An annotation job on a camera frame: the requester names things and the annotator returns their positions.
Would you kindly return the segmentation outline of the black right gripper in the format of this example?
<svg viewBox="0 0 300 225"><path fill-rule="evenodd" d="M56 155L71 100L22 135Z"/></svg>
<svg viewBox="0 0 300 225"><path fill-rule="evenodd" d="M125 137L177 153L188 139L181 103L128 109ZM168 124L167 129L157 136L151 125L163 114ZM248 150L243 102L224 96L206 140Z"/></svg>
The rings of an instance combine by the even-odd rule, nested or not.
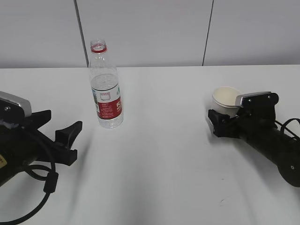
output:
<svg viewBox="0 0 300 225"><path fill-rule="evenodd" d="M281 134L275 122L257 120L239 110L235 117L208 110L208 118L217 137L242 139L252 147L280 147Z"/></svg>

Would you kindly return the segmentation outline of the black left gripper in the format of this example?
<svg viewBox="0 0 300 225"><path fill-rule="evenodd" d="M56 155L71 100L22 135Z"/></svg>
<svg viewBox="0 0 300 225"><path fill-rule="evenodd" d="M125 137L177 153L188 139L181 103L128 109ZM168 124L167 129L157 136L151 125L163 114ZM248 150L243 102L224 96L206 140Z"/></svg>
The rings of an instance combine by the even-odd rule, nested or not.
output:
<svg viewBox="0 0 300 225"><path fill-rule="evenodd" d="M49 162L49 150L54 162L70 166L77 160L77 150L71 147L83 128L77 121L55 131L55 140L38 131L51 120L51 110L32 113L15 128L0 127L0 184L3 185L34 161Z"/></svg>

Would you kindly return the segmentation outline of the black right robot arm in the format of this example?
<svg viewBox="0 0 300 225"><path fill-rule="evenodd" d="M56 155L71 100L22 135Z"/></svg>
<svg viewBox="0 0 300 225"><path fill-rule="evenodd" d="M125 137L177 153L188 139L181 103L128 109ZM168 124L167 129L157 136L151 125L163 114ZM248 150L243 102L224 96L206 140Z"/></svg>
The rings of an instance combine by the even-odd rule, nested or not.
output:
<svg viewBox="0 0 300 225"><path fill-rule="evenodd" d="M208 110L208 118L215 136L243 140L275 164L287 183L300 186L300 137L287 128L291 122L299 122L299 118L282 124L249 112L230 118L212 109Z"/></svg>

